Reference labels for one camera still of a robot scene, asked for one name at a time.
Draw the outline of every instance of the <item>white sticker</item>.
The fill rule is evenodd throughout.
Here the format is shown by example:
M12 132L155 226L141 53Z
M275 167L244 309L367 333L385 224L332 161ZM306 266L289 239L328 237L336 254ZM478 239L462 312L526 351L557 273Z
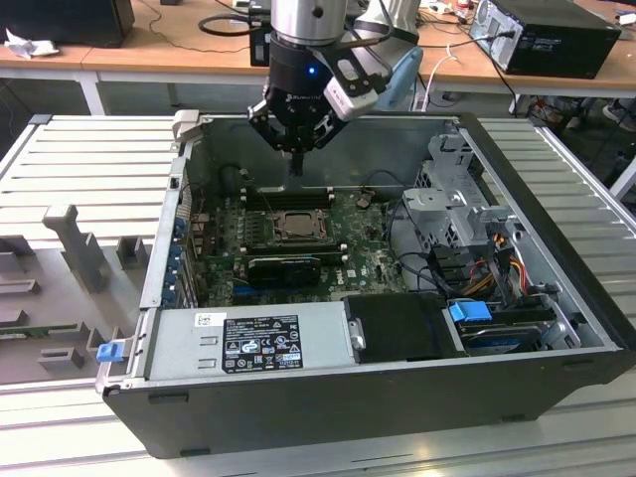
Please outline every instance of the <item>white sticker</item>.
M0 335L0 340L26 340L28 337L24 333L6 333Z
M223 326L223 322L228 317L228 313L197 313L195 315L195 326Z

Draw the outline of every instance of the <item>green motherboard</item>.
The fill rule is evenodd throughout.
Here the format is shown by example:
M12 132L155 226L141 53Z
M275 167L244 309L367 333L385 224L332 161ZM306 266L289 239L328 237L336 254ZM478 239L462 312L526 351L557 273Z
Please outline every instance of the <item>green motherboard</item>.
M260 241L277 237L276 233L282 231L271 225L275 224L271 218L281 216L280 210L269 208L255 212L246 208L239 198L221 201L209 214L210 226L207 229L211 233L205 240L212 242L213 246L209 247L208 253L200 254L201 267L206 270L207 306L337 301L351 294L407 291L399 264L390 257L384 240L387 217L382 204L371 203L361 208L357 205L359 197L359 193L337 192L328 209L313 211L314 217L318 214L325 218L321 222L318 245L336 243L342 247L345 244L342 251L303 253L296 250L287 253L282 248L280 253L268 255L282 258L304 255L323 257L318 284L272 289L250 285L249 263L261 255L256 247L246 247L245 244L252 239L250 224L260 218L265 224L259 229ZM295 214L302 214L302 211L294 211Z

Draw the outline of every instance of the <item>white cable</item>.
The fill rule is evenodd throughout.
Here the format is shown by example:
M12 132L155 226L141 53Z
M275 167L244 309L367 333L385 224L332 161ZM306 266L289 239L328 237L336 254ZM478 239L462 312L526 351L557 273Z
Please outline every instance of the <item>white cable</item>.
M428 102L429 102L429 99L430 99L430 87L433 84L433 78L435 77L435 72L437 72L437 69L446 60L454 60L455 62L459 61L459 59L456 56L454 56L452 53L450 53L450 47L451 47L450 43L448 45L446 45L446 56L444 58L442 58L441 60L439 60L437 62L437 65L435 65L435 68L433 68L433 71L430 72L430 78L428 79L428 85L426 86L426 91L424 92L424 105L421 107L421 112L426 112L426 108L428 107Z

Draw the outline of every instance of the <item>circuit board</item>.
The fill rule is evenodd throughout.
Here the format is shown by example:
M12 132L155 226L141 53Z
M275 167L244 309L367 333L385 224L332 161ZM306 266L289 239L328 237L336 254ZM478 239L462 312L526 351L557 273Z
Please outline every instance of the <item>circuit board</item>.
M212 253L202 257L207 270L207 305L338 301L350 294L407 291L400 267L391 259L383 240L386 214L381 204L361 209L356 205L358 197L352 193L336 193L331 208L325 211L330 234L338 243L346 244L346 253L342 254L346 255L345 260L323 264L317 285L297 289L255 290L250 286L245 271L255 255L245 250L244 243L245 223L253 213L246 211L239 199L226 199L219 204L210 213L216 243L211 248Z

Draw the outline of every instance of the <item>motherboard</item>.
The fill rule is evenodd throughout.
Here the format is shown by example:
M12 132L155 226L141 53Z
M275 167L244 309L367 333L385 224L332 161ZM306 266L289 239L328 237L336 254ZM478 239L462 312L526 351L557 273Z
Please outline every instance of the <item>motherboard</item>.
M281 203L225 198L199 227L198 261L207 306L338 301L352 294L407 291L386 242L387 204L359 192ZM311 205L323 208L309 208Z

